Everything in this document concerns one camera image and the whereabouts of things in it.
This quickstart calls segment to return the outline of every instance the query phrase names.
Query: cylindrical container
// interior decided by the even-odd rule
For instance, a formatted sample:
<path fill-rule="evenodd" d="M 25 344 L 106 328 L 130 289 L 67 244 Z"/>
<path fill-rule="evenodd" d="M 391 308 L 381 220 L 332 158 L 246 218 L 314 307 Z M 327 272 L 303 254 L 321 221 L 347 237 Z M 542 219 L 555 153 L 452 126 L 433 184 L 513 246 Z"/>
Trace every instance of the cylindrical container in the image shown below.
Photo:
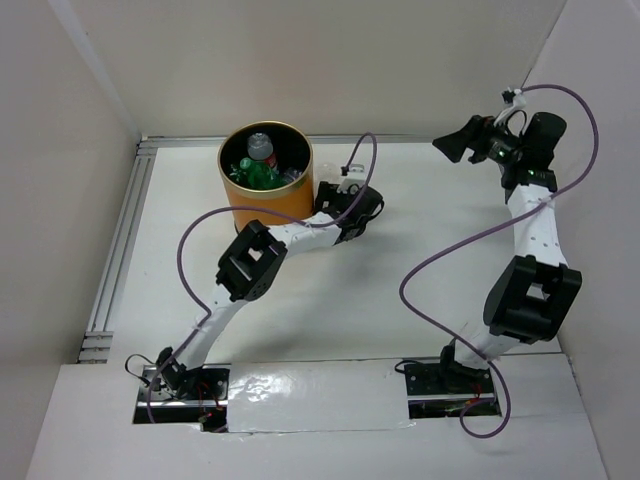
<path fill-rule="evenodd" d="M 266 133 L 273 143 L 281 172 L 296 168 L 302 172 L 294 182 L 275 190 L 251 190 L 236 184 L 231 165 L 247 156 L 247 140 L 254 133 Z M 257 122 L 232 133 L 218 153 L 218 168 L 231 206 L 262 207 L 285 213 L 299 220 L 313 214 L 313 152 L 309 139 L 298 129 L 281 122 Z M 234 211 L 236 229 L 251 220 L 265 225 L 282 225 L 289 220 L 261 212 Z"/>

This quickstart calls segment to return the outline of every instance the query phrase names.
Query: white wall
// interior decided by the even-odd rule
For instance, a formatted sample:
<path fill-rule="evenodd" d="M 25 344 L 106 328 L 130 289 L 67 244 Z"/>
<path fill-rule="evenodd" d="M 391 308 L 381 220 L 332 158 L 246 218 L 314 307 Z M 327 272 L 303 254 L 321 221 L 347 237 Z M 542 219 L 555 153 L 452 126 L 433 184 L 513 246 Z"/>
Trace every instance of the white wall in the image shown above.
<path fill-rule="evenodd" d="M 135 141 L 45 0 L 0 4 L 0 477 L 77 354 Z"/>
<path fill-rule="evenodd" d="M 71 0 L 147 135 L 437 136 L 524 81 L 565 0 Z"/>
<path fill-rule="evenodd" d="M 640 1 L 634 1 L 568 0 L 528 81 L 574 88 L 600 126 L 598 163 L 558 211 L 565 254 L 584 275 L 562 341 L 613 480 L 638 476 Z M 555 160 L 565 184 L 591 149 L 584 113 L 560 93 L 540 93 L 532 107 L 569 122 Z"/>

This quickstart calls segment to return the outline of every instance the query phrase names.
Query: robotic arm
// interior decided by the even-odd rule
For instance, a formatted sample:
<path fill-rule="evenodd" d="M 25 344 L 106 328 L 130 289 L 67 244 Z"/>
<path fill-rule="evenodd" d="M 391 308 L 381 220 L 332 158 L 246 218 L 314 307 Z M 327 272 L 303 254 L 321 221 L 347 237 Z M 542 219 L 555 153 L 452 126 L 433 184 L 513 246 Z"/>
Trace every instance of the robotic arm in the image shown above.
<path fill-rule="evenodd" d="M 474 116 L 460 131 L 434 140 L 433 145 L 454 163 L 466 148 L 469 161 L 486 158 L 498 163 L 505 203 L 516 218 L 541 202 L 545 207 L 514 226 L 514 257 L 493 286 L 484 306 L 484 324 L 469 338 L 486 360 L 493 360 L 520 344 L 553 339 L 573 303 L 582 276 L 571 270 L 562 254 L 555 221 L 557 191 L 549 169 L 553 150 L 566 122 L 551 113 L 536 113 L 526 131 L 514 135 L 510 118 L 526 102 L 520 90 L 503 92 L 506 108 L 495 118 Z M 475 376 L 487 368 L 485 359 L 453 341 L 443 349 L 441 372 Z"/>
<path fill-rule="evenodd" d="M 267 227 L 254 220 L 238 234 L 218 262 L 216 285 L 207 302 L 211 317 L 179 355 L 173 355 L 173 347 L 167 347 L 156 360 L 156 365 L 161 366 L 171 359 L 161 375 L 176 397 L 197 398 L 196 385 L 209 350 L 233 316 L 267 292 L 285 258 L 331 247 L 364 233 L 367 223 L 384 207 L 384 201 L 376 190 L 364 185 L 363 172 L 362 165 L 352 165 L 343 169 L 340 184 L 321 182 L 314 205 L 316 213 L 304 220 L 304 225 Z M 361 188 L 366 191 L 357 205 L 345 218 L 332 223 L 351 206 Z"/>

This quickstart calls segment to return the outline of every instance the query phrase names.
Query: can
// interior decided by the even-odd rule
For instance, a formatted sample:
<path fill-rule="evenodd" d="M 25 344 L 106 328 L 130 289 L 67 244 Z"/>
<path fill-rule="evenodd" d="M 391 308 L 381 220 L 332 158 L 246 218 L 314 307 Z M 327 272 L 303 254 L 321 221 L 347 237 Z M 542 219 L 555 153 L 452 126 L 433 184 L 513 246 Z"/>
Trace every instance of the can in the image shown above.
<path fill-rule="evenodd" d="M 230 177 L 231 165 L 247 156 L 247 140 L 254 133 L 266 133 L 269 136 L 281 172 L 293 167 L 300 170 L 302 175 L 274 190 L 252 190 L 236 184 Z M 218 168 L 231 206 L 268 208 L 299 220 L 313 215 L 313 150 L 309 139 L 291 125 L 263 121 L 240 128 L 220 146 Z M 260 220 L 265 225 L 289 223 L 289 220 L 276 215 L 244 210 L 233 211 L 233 218 L 238 231 L 251 220 Z"/>

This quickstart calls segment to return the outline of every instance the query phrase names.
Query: green bottle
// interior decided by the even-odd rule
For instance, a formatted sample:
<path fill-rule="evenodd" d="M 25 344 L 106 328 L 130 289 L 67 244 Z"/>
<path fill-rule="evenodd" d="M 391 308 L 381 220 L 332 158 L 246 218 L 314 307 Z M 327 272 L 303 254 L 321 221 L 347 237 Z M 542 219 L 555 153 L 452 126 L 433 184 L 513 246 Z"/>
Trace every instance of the green bottle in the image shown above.
<path fill-rule="evenodd" d="M 254 190 L 273 190 L 285 185 L 284 180 L 265 162 L 245 157 L 240 160 L 240 170 L 245 173 L 249 188 Z"/>

